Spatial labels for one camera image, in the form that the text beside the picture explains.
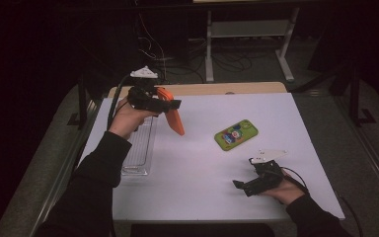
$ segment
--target smartphone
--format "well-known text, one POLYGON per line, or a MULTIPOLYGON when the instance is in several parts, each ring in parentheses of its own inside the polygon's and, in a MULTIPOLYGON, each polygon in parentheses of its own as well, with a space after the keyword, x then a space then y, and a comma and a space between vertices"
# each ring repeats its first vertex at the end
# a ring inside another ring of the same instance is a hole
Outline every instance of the smartphone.
MULTIPOLYGON (((160 100, 164 100, 164 101, 174 100, 174 96, 165 88, 159 87, 157 94, 160 100)), ((169 110, 167 113, 165 113, 165 116, 166 116, 166 120, 168 121, 168 125, 172 130, 174 130, 179 135, 185 134, 184 126, 183 126, 183 123, 181 122, 181 117, 177 110, 169 110)))
POLYGON ((243 119, 214 135, 215 141, 224 151, 229 151, 259 134, 258 129, 247 119, 243 119))

